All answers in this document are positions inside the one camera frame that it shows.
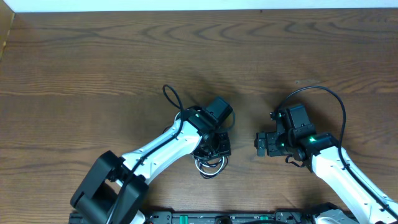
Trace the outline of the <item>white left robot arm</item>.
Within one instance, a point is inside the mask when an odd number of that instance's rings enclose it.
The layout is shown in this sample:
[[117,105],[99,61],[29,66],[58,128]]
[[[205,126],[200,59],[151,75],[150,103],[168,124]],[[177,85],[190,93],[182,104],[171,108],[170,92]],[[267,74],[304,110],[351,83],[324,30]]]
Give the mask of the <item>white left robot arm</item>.
[[140,211],[149,184],[179,158],[191,154],[202,177],[215,177],[227,165],[228,134],[221,124],[233,113],[229,105],[212,104],[179,112],[174,124],[141,148],[95,161],[70,204],[88,223],[145,223]]

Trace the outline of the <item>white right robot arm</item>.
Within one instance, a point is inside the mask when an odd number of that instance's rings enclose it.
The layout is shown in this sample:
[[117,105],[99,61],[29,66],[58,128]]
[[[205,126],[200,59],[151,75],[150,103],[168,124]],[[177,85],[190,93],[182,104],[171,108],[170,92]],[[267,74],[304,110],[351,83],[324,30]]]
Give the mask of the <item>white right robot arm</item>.
[[351,160],[330,133],[318,134],[304,105],[270,113],[276,130],[256,134],[258,156],[284,156],[326,182],[358,223],[396,223],[397,202],[379,189]]

